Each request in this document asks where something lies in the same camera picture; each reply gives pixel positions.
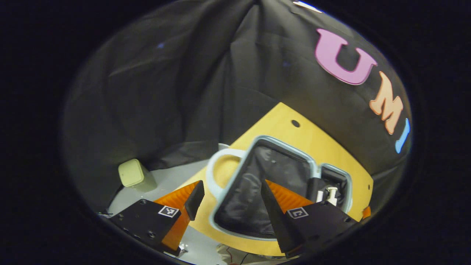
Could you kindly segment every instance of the orange letter m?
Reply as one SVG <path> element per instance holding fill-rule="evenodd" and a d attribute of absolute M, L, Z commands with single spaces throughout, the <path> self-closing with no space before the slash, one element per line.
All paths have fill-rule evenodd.
<path fill-rule="evenodd" d="M 376 99 L 370 101 L 370 108 L 376 115 L 382 113 L 381 120 L 386 120 L 389 117 L 389 119 L 384 123 L 384 126 L 389 134 L 393 134 L 404 106 L 399 96 L 392 100 L 392 85 L 389 78 L 381 71 L 380 76 L 380 91 L 378 92 Z"/>

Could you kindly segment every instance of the yellow wooden board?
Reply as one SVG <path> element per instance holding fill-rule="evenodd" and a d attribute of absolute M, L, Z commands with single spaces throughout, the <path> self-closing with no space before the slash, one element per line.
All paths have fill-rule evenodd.
<path fill-rule="evenodd" d="M 292 124 L 292 120 L 297 121 L 300 127 L 295 127 Z M 353 203 L 348 214 L 357 221 L 361 220 L 363 210 L 370 203 L 373 191 L 373 179 L 360 163 L 332 137 L 283 103 L 278 103 L 262 119 L 230 145 L 230 148 L 247 150 L 253 140 L 259 135 L 272 136 L 304 151 L 309 154 L 318 165 L 321 163 L 331 164 L 349 173 L 352 178 Z M 216 163 L 214 167 L 214 178 L 219 186 L 222 188 L 226 186 L 236 170 L 238 162 L 239 158 L 224 156 Z M 179 188 L 198 180 L 204 181 L 205 196 L 198 209 L 196 219 L 190 222 L 190 226 L 232 248 L 258 255 L 284 256 L 280 251 L 277 241 L 240 238 L 214 229 L 209 223 L 209 216 L 217 202 L 205 183 L 206 168 L 195 174 Z"/>

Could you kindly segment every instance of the black fabric backdrop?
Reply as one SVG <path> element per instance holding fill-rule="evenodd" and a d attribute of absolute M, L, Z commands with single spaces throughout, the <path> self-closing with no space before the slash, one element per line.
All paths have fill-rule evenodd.
<path fill-rule="evenodd" d="M 464 30 L 470 27 L 465 19 L 469 5 L 309 2 L 395 55 L 389 60 L 407 77 L 411 102 L 422 104 L 412 108 L 416 137 L 404 190 L 359 235 L 306 264 L 332 263 L 332 257 L 352 264 L 469 264 L 464 214 L 470 175 L 470 31 Z M 64 93 L 80 64 L 156 5 L 97 0 L 1 4 L 7 188 L 2 193 L 7 197 L 3 264 L 170 264 L 103 226 L 67 181 L 57 141 Z M 402 192 L 409 187 L 412 192 Z"/>
<path fill-rule="evenodd" d="M 353 70 L 355 48 L 378 66 L 362 85 L 346 84 L 314 57 L 317 28 L 345 38 L 338 62 Z M 383 71 L 404 110 L 389 135 L 368 105 Z M 276 103 L 298 111 L 336 139 L 376 179 L 377 212 L 396 188 L 411 146 L 394 143 L 408 118 L 396 72 L 353 30 L 289 0 L 178 1 L 141 17 L 108 40 L 72 85 L 64 109 L 65 161 L 94 211 L 121 186 L 117 166 L 138 158 L 149 170 L 207 159 Z"/>

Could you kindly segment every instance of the black cable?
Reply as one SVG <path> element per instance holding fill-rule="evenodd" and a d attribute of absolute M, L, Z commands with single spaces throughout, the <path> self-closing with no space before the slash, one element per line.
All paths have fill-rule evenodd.
<path fill-rule="evenodd" d="M 226 251 L 229 253 L 229 255 L 231 255 L 231 263 L 232 263 L 232 254 L 229 252 L 229 248 L 231 248 L 231 247 L 228 247 L 228 248 L 226 249 Z"/>
<path fill-rule="evenodd" d="M 248 255 L 249 253 L 245 254 L 244 258 L 242 259 L 242 261 L 240 262 L 240 264 L 242 264 L 244 262 L 244 259 L 245 257 Z"/>

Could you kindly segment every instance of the white plastic part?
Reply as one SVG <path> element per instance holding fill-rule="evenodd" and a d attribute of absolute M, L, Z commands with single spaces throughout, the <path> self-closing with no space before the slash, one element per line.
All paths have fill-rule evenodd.
<path fill-rule="evenodd" d="M 316 202 L 322 201 L 322 198 L 324 197 L 324 192 L 322 190 L 317 191 L 317 199 Z"/>
<path fill-rule="evenodd" d="M 319 9 L 313 7 L 313 6 L 310 6 L 310 5 L 306 4 L 306 3 L 303 3 L 303 2 L 301 2 L 301 1 L 293 2 L 293 4 L 298 5 L 298 6 L 300 6 L 300 7 L 307 8 L 307 9 L 311 9 L 312 11 L 315 11 L 315 12 L 317 12 L 317 13 L 321 13 L 321 14 L 323 13 L 321 10 L 319 10 Z"/>
<path fill-rule="evenodd" d="M 223 199 L 223 188 L 221 188 L 216 181 L 214 180 L 214 165 L 219 160 L 219 158 L 223 156 L 234 156 L 243 158 L 246 154 L 246 151 L 239 150 L 239 149 L 222 149 L 216 152 L 208 162 L 208 166 L 206 167 L 206 183 L 208 184 L 208 189 L 213 194 L 218 202 L 221 202 Z"/>
<path fill-rule="evenodd" d="M 124 187 L 140 192 L 149 192 L 157 188 L 152 174 L 137 159 L 132 159 L 119 165 L 118 173 Z"/>
<path fill-rule="evenodd" d="M 353 199 L 350 200 L 350 206 L 347 209 L 347 213 L 352 209 L 352 205 L 353 205 Z"/>
<path fill-rule="evenodd" d="M 332 203 L 334 206 L 337 206 L 337 199 L 335 198 L 335 193 L 337 191 L 336 187 L 329 187 L 327 188 L 329 191 L 329 197 L 327 198 L 327 201 Z"/>
<path fill-rule="evenodd" d="M 218 151 L 226 149 L 226 148 L 229 148 L 229 146 L 227 144 L 225 144 L 225 143 L 219 143 L 218 144 Z"/>

